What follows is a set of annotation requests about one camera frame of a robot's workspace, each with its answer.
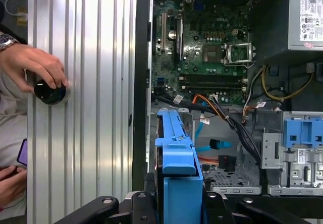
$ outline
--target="green circuit board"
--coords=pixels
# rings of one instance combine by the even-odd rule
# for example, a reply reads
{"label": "green circuit board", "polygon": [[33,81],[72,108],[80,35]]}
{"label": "green circuit board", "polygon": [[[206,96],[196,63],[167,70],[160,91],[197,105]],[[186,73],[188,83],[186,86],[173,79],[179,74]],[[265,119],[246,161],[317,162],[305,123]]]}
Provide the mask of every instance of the green circuit board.
{"label": "green circuit board", "polygon": [[[224,42],[248,41],[248,11],[248,6],[215,6],[213,11],[197,11],[193,4],[180,7],[171,0],[155,1],[153,89],[162,87],[170,95],[179,94],[186,99],[202,93],[216,95],[221,104],[244,104],[245,87],[241,83],[246,83],[247,69],[224,66],[221,46]],[[180,56],[174,36],[179,32],[178,18],[183,21]],[[232,50],[232,59],[243,59],[246,55],[244,49]]]}

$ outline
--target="round knob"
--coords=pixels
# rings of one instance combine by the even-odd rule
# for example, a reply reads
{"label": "round knob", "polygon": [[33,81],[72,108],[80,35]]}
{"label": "round knob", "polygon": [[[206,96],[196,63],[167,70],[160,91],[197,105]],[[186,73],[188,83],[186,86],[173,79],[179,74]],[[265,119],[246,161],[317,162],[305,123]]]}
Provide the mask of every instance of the round knob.
{"label": "round knob", "polygon": [[60,88],[52,89],[43,79],[36,83],[34,92],[37,98],[48,105],[66,102],[69,97],[68,88],[61,86]]}

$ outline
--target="smartphone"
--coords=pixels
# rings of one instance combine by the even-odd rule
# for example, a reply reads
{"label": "smartphone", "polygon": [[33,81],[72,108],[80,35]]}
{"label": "smartphone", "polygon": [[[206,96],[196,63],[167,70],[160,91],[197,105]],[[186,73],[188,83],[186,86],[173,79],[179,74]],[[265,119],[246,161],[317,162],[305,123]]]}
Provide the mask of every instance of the smartphone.
{"label": "smartphone", "polygon": [[18,153],[17,162],[24,166],[27,166],[28,152],[27,152],[27,139],[24,139],[21,143],[21,147]]}

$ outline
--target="ribbed metal surface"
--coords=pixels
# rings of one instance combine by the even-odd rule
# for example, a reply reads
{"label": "ribbed metal surface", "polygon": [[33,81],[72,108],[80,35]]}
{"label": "ribbed metal surface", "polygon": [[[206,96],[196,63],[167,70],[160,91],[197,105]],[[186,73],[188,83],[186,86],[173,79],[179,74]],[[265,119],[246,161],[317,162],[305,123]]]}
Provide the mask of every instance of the ribbed metal surface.
{"label": "ribbed metal surface", "polygon": [[131,189],[136,0],[28,0],[28,41],[65,63],[72,94],[28,98],[28,224]]}

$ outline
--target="person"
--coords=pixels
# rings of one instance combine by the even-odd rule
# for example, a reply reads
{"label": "person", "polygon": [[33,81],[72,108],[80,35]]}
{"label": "person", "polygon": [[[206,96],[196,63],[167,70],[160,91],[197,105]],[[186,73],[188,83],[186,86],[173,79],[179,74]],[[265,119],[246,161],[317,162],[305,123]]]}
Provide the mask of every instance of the person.
{"label": "person", "polygon": [[26,223],[27,170],[16,160],[27,138],[26,93],[33,93],[26,70],[51,88],[69,84],[57,57],[0,32],[0,224]]}

